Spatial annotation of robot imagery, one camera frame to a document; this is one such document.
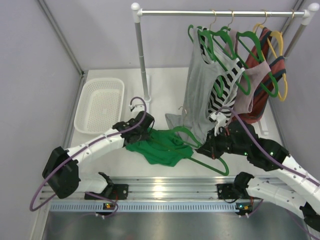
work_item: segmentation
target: metal rod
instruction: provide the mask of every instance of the metal rod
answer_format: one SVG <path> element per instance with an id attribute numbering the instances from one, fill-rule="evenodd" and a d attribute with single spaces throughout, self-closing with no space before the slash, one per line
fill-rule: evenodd
<path id="1" fill-rule="evenodd" d="M 231 17 L 232 11 L 215 11 L 217 17 Z M 215 16 L 212 11 L 140 10 L 141 16 Z M 291 17 L 292 11 L 233 11 L 234 17 Z M 294 17 L 303 17 L 304 11 L 295 11 Z"/>
<path id="2" fill-rule="evenodd" d="M 76 91 L 74 99 L 73 99 L 72 108 L 70 111 L 70 115 L 68 117 L 68 124 L 66 126 L 65 131 L 64 131 L 63 142 L 61 145 L 63 147 L 63 149 L 70 148 L 70 145 L 71 145 L 72 136 L 73 136 L 73 132 L 75 129 L 74 128 L 74 120 L 75 120 L 75 116 L 76 116 L 77 106 L 78 106 L 78 102 L 80 99 L 82 88 L 84 87 L 84 84 L 86 83 L 86 80 L 87 80 L 87 75 L 88 74 L 81 76 L 77 91 Z"/>
<path id="3" fill-rule="evenodd" d="M 146 73 L 146 65 L 145 65 L 145 56 L 144 56 L 144 47 L 142 43 L 142 34 L 141 34 L 141 25 L 140 22 L 135 22 L 135 34 L 136 41 L 138 44 L 138 52 L 139 52 L 139 61 L 140 61 L 140 70 L 141 70 L 141 78 L 142 78 L 142 87 L 144 100 L 149 102 L 151 100 L 148 91 L 148 83 L 147 83 L 147 73 Z"/>
<path id="4" fill-rule="evenodd" d="M 291 54 L 292 50 L 294 49 L 295 45 L 297 44 L 299 38 L 301 37 L 302 33 L 304 32 L 306 28 L 306 25 L 300 24 L 298 30 L 296 31 L 295 35 L 293 36 L 288 48 L 286 49 L 284 53 L 284 57 L 288 58 L 289 55 Z"/>
<path id="5" fill-rule="evenodd" d="M 55 32 L 55 34 L 57 35 L 60 43 L 62 44 L 65 52 L 67 53 L 67 55 L 69 56 L 70 60 L 72 61 L 75 69 L 78 71 L 79 75 L 82 76 L 84 74 L 84 71 L 82 70 L 80 64 L 78 63 L 74 53 L 72 52 L 65 36 L 63 35 L 59 25 L 57 24 L 53 14 L 51 13 L 47 3 L 45 2 L 45 0 L 36 0 L 39 4 L 39 6 L 41 7 L 42 11 L 44 12 L 45 16 L 47 17 L 49 23 L 51 24 L 51 26 L 53 27 L 53 30 Z"/>

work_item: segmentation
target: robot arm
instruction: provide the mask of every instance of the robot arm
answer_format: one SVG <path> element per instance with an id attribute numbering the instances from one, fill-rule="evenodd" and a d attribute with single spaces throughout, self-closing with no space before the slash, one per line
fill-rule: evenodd
<path id="1" fill-rule="evenodd" d="M 259 138 L 252 125 L 246 124 L 246 126 L 254 139 L 279 164 L 270 161 L 257 148 L 238 121 L 230 123 L 228 128 L 221 127 L 219 134 L 209 132 L 206 143 L 197 149 L 197 152 L 213 158 L 219 158 L 223 153 L 247 156 L 251 164 L 281 179 L 295 192 L 281 189 L 249 173 L 241 172 L 234 180 L 233 193 L 238 198 L 246 199 L 251 196 L 270 201 L 297 214 L 310 227 L 320 231 L 319 181 L 308 174 L 284 147 L 273 140 Z M 286 167 L 300 174 L 292 173 L 285 169 Z"/>
<path id="2" fill-rule="evenodd" d="M 146 140 L 149 137 L 148 128 L 154 121 L 148 113 L 139 126 L 125 133 L 116 134 L 135 126 L 143 114 L 141 111 L 136 118 L 128 122 L 118 122 L 105 133 L 81 145 L 68 149 L 62 147 L 54 149 L 43 170 L 44 179 L 63 161 L 76 155 L 48 180 L 55 194 L 64 199 L 74 192 L 93 192 L 107 198 L 113 186 L 111 179 L 103 172 L 85 173 L 83 170 L 87 164 L 113 150 Z"/>

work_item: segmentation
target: hanger hook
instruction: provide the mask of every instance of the hanger hook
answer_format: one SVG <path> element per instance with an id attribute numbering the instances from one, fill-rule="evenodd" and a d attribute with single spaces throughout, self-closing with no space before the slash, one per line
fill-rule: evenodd
<path id="1" fill-rule="evenodd" d="M 234 11 L 233 11 L 233 10 L 231 10 L 231 9 L 229 9 L 229 10 L 231 11 L 232 20 L 231 20 L 231 22 L 228 24 L 227 28 L 229 28 L 230 24 L 232 24 L 232 23 L 233 23 L 234 18 L 235 18 Z"/>
<path id="2" fill-rule="evenodd" d="M 254 33 L 256 33 L 256 32 L 257 32 L 257 30 L 258 30 L 258 28 L 259 28 L 261 25 L 265 24 L 265 23 L 266 23 L 266 21 L 267 21 L 267 19 L 268 19 L 268 13 L 267 13 L 267 11 L 266 11 L 266 10 L 264 10 L 264 9 L 262 9 L 262 10 L 264 11 L 264 14 L 265 14 L 264 22 L 263 22 L 263 23 L 259 23 L 259 25 L 256 27 L 256 29 L 255 29 Z"/>
<path id="3" fill-rule="evenodd" d="M 211 30 L 211 25 L 214 24 L 216 21 L 217 21 L 217 14 L 216 14 L 216 11 L 211 9 L 211 11 L 214 13 L 214 21 L 212 23 L 210 23 L 210 26 L 209 26 L 209 30 Z"/>
<path id="4" fill-rule="evenodd" d="M 181 108 L 184 110 L 185 114 L 187 114 L 187 110 L 185 109 L 184 106 L 179 107 L 178 110 L 180 110 Z"/>
<path id="5" fill-rule="evenodd" d="M 283 28 L 282 28 L 283 30 L 285 30 L 292 23 L 292 21 L 293 21 L 293 19 L 295 17 L 295 10 L 291 9 L 291 11 L 292 11 L 291 19 L 290 19 L 289 23 L 287 23 L 286 25 L 283 26 Z"/>

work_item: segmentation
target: gray wall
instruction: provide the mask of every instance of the gray wall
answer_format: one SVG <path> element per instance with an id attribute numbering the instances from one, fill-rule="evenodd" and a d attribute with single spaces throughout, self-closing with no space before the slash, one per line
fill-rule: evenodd
<path id="1" fill-rule="evenodd" d="M 307 0 L 304 9 L 312 0 Z M 289 59 L 285 62 L 288 96 L 285 102 L 272 101 L 284 141 L 294 158 L 320 179 L 320 12 L 306 27 Z M 285 46 L 295 34 L 299 20 L 294 21 L 285 36 Z"/>
<path id="2" fill-rule="evenodd" d="M 35 0 L 0 7 L 0 239 L 29 239 L 34 191 L 79 82 Z"/>
<path id="3" fill-rule="evenodd" d="M 46 0 L 66 35 L 80 65 L 86 69 L 136 68 L 139 66 L 137 40 L 131 12 L 135 0 Z M 295 0 L 136 0 L 149 10 L 290 10 Z M 218 17 L 214 29 L 231 21 Z M 209 26 L 214 17 L 145 16 L 142 38 L 147 67 L 187 67 L 192 44 L 187 35 L 190 24 Z M 230 27 L 252 30 L 263 17 L 235 18 Z M 279 29 L 283 18 L 270 18 L 267 26 Z"/>

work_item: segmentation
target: plastic basket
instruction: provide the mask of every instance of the plastic basket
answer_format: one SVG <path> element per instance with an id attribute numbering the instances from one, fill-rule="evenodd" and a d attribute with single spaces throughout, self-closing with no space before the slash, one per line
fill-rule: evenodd
<path id="1" fill-rule="evenodd" d="M 84 134 L 102 134 L 120 121 L 125 85 L 118 78 L 96 78 L 83 86 L 74 127 Z"/>

